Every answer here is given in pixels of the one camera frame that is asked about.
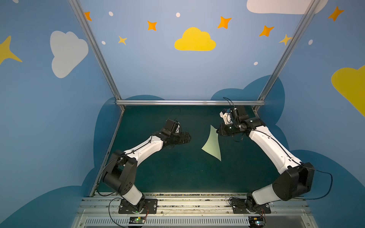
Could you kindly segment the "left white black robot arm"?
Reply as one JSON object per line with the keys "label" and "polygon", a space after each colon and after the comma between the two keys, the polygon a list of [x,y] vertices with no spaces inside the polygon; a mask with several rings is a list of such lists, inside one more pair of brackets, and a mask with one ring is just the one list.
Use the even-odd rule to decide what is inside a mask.
{"label": "left white black robot arm", "polygon": [[135,186],[138,166],[167,146],[185,144],[190,141],[191,136],[188,132],[170,135],[156,132],[132,149],[115,151],[103,169],[100,180],[127,202],[131,212],[140,213],[145,207],[145,196]]}

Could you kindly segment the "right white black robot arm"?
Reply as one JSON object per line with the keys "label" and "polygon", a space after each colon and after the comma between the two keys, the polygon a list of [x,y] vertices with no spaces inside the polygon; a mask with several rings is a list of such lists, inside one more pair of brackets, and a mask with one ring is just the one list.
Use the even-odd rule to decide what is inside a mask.
{"label": "right white black robot arm", "polygon": [[314,166],[303,163],[287,150],[258,118],[238,124],[220,124],[216,131],[220,136],[247,135],[254,141],[277,168],[279,177],[270,185],[247,194],[244,208],[249,213],[260,212],[266,204],[288,201],[310,192],[314,179]]}

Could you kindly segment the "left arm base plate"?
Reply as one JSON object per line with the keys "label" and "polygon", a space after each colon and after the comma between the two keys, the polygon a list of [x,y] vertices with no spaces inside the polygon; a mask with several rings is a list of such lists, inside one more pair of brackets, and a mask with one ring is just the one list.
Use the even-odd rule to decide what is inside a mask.
{"label": "left arm base plate", "polygon": [[158,206],[158,199],[144,199],[137,204],[133,205],[126,199],[122,199],[118,213],[119,214],[156,214]]}

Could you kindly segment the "light green paper sheet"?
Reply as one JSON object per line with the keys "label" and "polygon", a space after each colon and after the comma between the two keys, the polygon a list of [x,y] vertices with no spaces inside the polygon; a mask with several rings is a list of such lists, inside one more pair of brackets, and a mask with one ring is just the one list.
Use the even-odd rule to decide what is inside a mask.
{"label": "light green paper sheet", "polygon": [[211,125],[209,137],[204,146],[202,147],[202,150],[210,154],[211,156],[215,157],[219,161],[221,161],[221,151],[220,151],[218,133],[216,131],[217,129]]}

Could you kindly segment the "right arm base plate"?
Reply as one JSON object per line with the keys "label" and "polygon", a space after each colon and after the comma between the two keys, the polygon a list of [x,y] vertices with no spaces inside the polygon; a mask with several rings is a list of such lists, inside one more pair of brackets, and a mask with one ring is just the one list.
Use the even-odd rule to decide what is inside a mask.
{"label": "right arm base plate", "polygon": [[258,205],[249,199],[230,197],[228,203],[234,214],[271,214],[268,204]]}

